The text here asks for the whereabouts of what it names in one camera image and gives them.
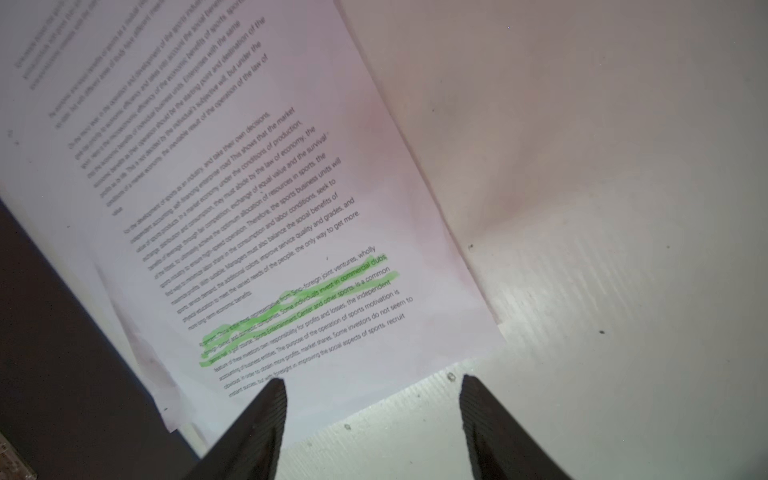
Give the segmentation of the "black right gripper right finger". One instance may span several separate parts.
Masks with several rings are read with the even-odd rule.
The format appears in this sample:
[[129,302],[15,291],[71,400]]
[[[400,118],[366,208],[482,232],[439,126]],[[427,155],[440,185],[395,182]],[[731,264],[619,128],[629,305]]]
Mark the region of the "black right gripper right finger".
[[459,407],[475,479],[570,478],[479,378],[463,377]]

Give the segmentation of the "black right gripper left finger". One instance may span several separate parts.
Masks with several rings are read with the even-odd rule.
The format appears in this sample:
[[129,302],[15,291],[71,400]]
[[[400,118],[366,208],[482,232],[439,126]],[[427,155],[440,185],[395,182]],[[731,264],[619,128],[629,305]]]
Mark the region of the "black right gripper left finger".
[[284,380],[269,380],[184,479],[274,479],[283,441],[287,407]]

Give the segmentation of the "blue file folder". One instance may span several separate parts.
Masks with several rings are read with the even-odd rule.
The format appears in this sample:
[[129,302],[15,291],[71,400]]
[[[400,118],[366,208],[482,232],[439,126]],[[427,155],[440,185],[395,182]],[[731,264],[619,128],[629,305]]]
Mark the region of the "blue file folder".
[[1,431],[42,479],[181,479],[198,461],[7,208]]

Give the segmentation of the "printed paper sheets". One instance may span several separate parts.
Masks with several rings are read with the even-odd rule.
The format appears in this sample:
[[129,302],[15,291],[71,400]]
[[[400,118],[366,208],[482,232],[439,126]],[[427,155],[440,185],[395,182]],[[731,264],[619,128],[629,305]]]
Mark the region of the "printed paper sheets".
[[331,1],[3,2],[1,196],[204,447],[504,342]]

